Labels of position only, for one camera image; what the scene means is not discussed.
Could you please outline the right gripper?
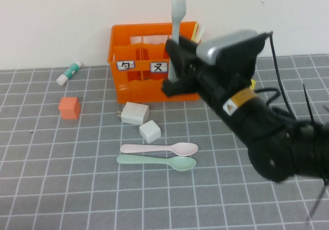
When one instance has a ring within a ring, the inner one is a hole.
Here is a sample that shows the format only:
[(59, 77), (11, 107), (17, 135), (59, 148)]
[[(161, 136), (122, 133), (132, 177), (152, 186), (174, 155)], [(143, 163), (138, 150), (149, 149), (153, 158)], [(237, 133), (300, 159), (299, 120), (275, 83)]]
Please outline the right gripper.
[(213, 102), (223, 102), (247, 88), (246, 62), (209, 66), (197, 57), (197, 47), (197, 43), (181, 35), (179, 43), (167, 39), (165, 49), (175, 73), (189, 73), (190, 76), (176, 81), (165, 80), (161, 91), (167, 97), (197, 93), (205, 102), (212, 105)]

